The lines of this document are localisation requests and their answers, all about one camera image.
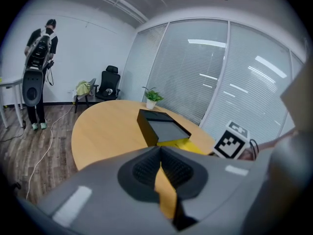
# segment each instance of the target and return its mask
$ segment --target yellow cloth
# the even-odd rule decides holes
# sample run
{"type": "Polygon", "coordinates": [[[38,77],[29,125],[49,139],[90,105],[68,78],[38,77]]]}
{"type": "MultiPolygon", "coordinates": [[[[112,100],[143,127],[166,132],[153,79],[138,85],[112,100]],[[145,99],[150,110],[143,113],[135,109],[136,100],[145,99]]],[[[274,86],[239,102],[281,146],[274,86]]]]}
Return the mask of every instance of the yellow cloth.
{"type": "Polygon", "coordinates": [[[76,93],[78,96],[88,94],[90,92],[90,83],[81,81],[76,86],[76,93]]]}

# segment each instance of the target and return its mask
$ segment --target black office chair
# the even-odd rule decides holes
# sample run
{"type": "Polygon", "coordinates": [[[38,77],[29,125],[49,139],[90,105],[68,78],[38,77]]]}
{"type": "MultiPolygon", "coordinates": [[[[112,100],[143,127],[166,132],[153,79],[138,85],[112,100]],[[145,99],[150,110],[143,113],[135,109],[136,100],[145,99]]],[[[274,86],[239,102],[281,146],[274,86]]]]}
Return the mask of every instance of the black office chair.
{"type": "Polygon", "coordinates": [[[118,74],[118,68],[112,65],[109,65],[106,68],[106,71],[102,72],[101,77],[101,85],[99,91],[96,92],[96,98],[109,101],[116,100],[120,89],[117,89],[116,86],[118,84],[121,76],[118,74]],[[113,92],[109,94],[108,89],[112,89],[113,92]]]}

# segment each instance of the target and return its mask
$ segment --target white wall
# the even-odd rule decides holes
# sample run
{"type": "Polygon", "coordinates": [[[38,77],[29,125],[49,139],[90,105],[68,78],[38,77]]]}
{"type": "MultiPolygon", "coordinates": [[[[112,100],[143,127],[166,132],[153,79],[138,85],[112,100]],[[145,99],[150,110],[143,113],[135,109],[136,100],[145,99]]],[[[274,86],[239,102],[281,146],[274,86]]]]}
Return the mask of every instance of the white wall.
{"type": "Polygon", "coordinates": [[[178,0],[159,8],[137,31],[168,21],[205,17],[231,20],[258,29],[305,60],[303,37],[308,38],[308,34],[284,0],[178,0]]]}
{"type": "MultiPolygon", "coordinates": [[[[44,102],[72,101],[70,90],[81,80],[97,78],[108,65],[122,74],[135,37],[136,22],[100,0],[32,0],[17,16],[1,46],[2,77],[21,77],[24,48],[31,33],[56,19],[59,39],[54,66],[54,86],[45,83],[44,102]]],[[[4,89],[4,104],[12,104],[4,89]]]]}

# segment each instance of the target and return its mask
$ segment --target office chair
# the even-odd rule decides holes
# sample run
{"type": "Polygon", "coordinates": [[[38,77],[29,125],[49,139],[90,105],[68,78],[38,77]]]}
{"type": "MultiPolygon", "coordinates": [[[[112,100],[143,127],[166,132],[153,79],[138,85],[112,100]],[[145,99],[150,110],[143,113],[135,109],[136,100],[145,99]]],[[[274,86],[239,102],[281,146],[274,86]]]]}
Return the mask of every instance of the office chair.
{"type": "MultiPolygon", "coordinates": [[[[89,102],[88,102],[88,94],[92,91],[93,87],[95,86],[96,78],[93,78],[89,83],[90,83],[90,91],[84,95],[80,95],[81,97],[85,96],[87,108],[89,108],[89,102]]],[[[78,95],[76,95],[76,100],[75,100],[75,113],[77,112],[77,107],[78,107],[78,95]]]]}
{"type": "Polygon", "coordinates": [[[118,74],[118,68],[109,65],[105,71],[102,72],[101,85],[99,91],[96,91],[96,98],[109,101],[116,100],[120,89],[117,89],[117,84],[121,76],[118,74]],[[107,89],[112,89],[113,92],[109,94],[107,89]]]}

